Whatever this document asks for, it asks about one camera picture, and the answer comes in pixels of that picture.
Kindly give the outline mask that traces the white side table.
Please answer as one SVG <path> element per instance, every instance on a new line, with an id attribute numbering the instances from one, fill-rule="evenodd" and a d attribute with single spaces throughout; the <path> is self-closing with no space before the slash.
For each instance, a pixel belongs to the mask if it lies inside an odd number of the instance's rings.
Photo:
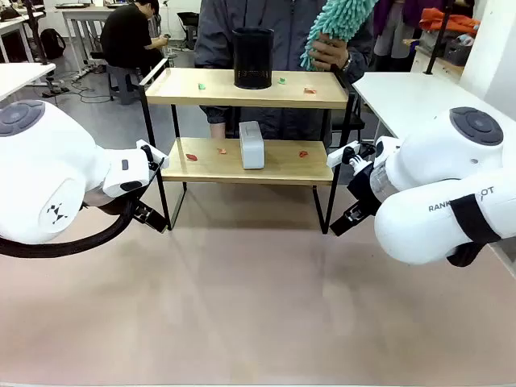
<path id="1" fill-rule="evenodd" d="M 0 102 L 24 86 L 51 71 L 53 63 L 3 63 L 0 64 Z"/>

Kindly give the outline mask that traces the purple garment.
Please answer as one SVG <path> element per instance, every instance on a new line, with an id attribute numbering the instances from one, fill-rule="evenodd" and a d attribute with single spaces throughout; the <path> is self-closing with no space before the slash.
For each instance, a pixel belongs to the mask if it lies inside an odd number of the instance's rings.
<path id="1" fill-rule="evenodd" d="M 419 29 L 422 10 L 427 7 L 426 4 L 426 0 L 377 0 L 373 10 L 374 36 L 381 35 L 391 19 L 394 23 L 401 21 L 410 28 Z"/>

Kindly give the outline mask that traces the teal chenille duster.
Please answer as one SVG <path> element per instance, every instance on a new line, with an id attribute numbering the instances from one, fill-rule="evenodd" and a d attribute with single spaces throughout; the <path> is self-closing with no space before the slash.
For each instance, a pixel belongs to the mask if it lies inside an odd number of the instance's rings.
<path id="1" fill-rule="evenodd" d="M 378 0 L 327 0 L 308 33 L 305 51 L 300 56 L 301 67 L 306 71 L 314 70 L 310 52 L 313 42 L 320 35 L 348 42 L 372 14 L 377 2 Z"/>

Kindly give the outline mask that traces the black chair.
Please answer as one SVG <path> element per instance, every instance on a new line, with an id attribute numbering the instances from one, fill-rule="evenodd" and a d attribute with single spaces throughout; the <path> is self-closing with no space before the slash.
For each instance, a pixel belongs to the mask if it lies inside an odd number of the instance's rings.
<path id="1" fill-rule="evenodd" d="M 331 130 L 333 132 L 341 132 L 344 129 L 345 115 L 345 110 L 331 111 Z M 351 113 L 349 127 L 351 131 L 362 131 L 365 128 L 365 122 L 355 111 Z"/>

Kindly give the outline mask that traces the black clamp pole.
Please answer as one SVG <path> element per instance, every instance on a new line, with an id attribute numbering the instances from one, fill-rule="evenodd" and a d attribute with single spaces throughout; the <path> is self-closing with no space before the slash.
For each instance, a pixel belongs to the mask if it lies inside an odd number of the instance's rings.
<path id="1" fill-rule="evenodd" d="M 40 58 L 40 62 L 45 65 L 48 63 L 48 59 L 45 56 L 43 45 L 41 44 L 40 35 L 38 32 L 38 21 L 35 16 L 35 8 L 32 5 L 31 0 L 23 0 L 23 5 L 26 8 L 29 27 L 32 32 L 33 40 L 35 41 L 37 52 Z"/>
<path id="2" fill-rule="evenodd" d="M 430 60 L 428 62 L 427 69 L 424 72 L 424 74 L 426 74 L 426 75 L 431 75 L 432 74 L 432 69 L 434 67 L 435 60 L 437 58 L 439 47 L 440 47 L 440 45 L 441 45 L 441 43 L 443 41 L 443 36 L 444 36 L 445 31 L 446 31 L 450 15 L 452 13 L 452 6 L 453 6 L 454 1 L 455 0 L 447 0 L 447 2 L 446 2 L 442 25 L 441 25 L 441 28 L 439 29 L 439 33 L 437 35 L 434 48 L 433 48 L 433 50 L 431 52 L 431 57 L 430 57 Z"/>

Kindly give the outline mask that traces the white rectangular box speaker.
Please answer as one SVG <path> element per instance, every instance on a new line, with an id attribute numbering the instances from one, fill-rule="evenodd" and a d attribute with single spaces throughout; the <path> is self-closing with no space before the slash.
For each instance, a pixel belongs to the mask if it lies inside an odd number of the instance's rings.
<path id="1" fill-rule="evenodd" d="M 241 160 L 244 169 L 264 167 L 264 140 L 257 121 L 239 124 Z"/>

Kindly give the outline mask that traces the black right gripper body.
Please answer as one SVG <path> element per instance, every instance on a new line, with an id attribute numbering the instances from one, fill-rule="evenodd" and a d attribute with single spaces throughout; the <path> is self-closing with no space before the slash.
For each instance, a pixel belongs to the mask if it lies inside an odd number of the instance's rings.
<path id="1" fill-rule="evenodd" d="M 381 202 L 371 188 L 370 177 L 372 171 L 373 164 L 368 162 L 366 166 L 354 174 L 353 179 L 347 186 L 350 193 L 357 199 L 357 202 L 347 211 L 350 220 L 363 220 L 370 215 L 374 216 L 381 206 Z"/>

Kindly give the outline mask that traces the large white desk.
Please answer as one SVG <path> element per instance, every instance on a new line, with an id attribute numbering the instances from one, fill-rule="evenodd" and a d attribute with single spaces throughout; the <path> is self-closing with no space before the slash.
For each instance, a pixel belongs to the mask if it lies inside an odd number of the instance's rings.
<path id="1" fill-rule="evenodd" d="M 480 105 L 457 84 L 424 73 L 366 73 L 353 86 L 389 132 L 402 139 L 446 110 Z"/>

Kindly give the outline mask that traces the black mesh pen holder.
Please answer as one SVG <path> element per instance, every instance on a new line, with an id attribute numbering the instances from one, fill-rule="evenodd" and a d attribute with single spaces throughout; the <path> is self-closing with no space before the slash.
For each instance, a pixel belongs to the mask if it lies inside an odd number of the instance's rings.
<path id="1" fill-rule="evenodd" d="M 236 28 L 233 31 L 234 84 L 240 89 L 267 89 L 272 84 L 274 31 Z"/>

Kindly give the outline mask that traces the white background desk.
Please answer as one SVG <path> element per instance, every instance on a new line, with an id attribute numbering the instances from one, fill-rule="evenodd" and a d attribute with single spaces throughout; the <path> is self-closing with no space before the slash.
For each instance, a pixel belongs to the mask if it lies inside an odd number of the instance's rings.
<path id="1" fill-rule="evenodd" d="M 73 59 L 77 66 L 77 80 L 92 72 L 95 66 L 106 62 L 100 58 L 102 45 L 100 35 L 105 21 L 115 7 L 109 4 L 98 6 L 100 0 L 58 0 L 56 10 L 60 12 Z"/>

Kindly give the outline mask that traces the grey stool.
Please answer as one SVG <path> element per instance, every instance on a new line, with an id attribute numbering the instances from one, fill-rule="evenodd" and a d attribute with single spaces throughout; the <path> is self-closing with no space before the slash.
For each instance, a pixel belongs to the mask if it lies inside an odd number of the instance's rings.
<path id="1" fill-rule="evenodd" d="M 117 98 L 121 105 L 131 105 L 140 100 L 138 84 L 142 77 L 139 69 L 125 69 L 108 64 L 106 75 L 111 101 Z"/>

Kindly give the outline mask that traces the orange cloth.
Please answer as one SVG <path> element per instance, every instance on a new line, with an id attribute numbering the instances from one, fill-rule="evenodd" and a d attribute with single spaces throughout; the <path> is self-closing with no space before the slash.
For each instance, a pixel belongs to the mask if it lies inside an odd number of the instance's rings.
<path id="1" fill-rule="evenodd" d="M 443 26 L 445 14 L 437 8 L 425 8 L 422 11 L 419 27 L 425 31 L 438 31 Z M 446 24 L 446 31 L 476 35 L 481 25 L 479 20 L 465 15 L 450 14 Z"/>

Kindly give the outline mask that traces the black backpack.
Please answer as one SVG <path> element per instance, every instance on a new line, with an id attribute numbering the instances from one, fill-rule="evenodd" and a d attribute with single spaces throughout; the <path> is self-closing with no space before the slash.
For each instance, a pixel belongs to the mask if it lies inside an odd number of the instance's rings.
<path id="1" fill-rule="evenodd" d="M 60 33 L 53 28 L 46 28 L 40 34 L 41 44 L 48 60 L 55 60 L 63 56 L 66 43 Z"/>

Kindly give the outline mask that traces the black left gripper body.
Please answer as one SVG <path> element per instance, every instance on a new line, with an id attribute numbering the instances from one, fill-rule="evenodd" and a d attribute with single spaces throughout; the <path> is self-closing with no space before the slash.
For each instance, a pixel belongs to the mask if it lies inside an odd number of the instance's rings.
<path id="1" fill-rule="evenodd" d="M 133 192 L 112 198 L 102 189 L 92 189 L 85 193 L 83 205 L 97 207 L 108 215 L 118 215 L 131 220 L 138 200 L 138 195 Z"/>

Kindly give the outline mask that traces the wooden two-tier shelf black frame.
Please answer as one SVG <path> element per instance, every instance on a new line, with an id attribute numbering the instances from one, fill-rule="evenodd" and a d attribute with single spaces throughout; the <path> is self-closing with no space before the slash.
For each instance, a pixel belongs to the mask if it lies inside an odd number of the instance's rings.
<path id="1" fill-rule="evenodd" d="M 275 71 L 273 84 L 267 89 L 240 89 L 234 84 L 230 69 L 169 68 L 162 60 L 139 84 L 139 95 L 144 113 L 148 138 L 153 141 L 149 106 L 170 106 L 173 115 L 175 142 L 170 152 L 170 165 L 163 169 L 158 186 L 166 181 L 217 182 L 257 185 L 304 185 L 312 189 L 318 221 L 323 233 L 330 226 L 339 167 L 327 166 L 326 151 L 321 140 L 286 141 L 268 140 L 264 144 L 263 169 L 246 170 L 241 165 L 237 139 L 206 139 L 184 137 L 180 133 L 177 106 L 321 109 L 329 120 L 331 110 L 346 111 L 344 127 L 349 127 L 356 92 L 338 71 L 329 73 Z M 284 77 L 286 84 L 279 84 Z M 198 83 L 206 86 L 199 89 Z M 305 94 L 305 87 L 317 90 Z M 219 154 L 224 148 L 227 154 Z M 308 155 L 300 158 L 299 152 Z M 186 154 L 195 155 L 191 161 Z"/>

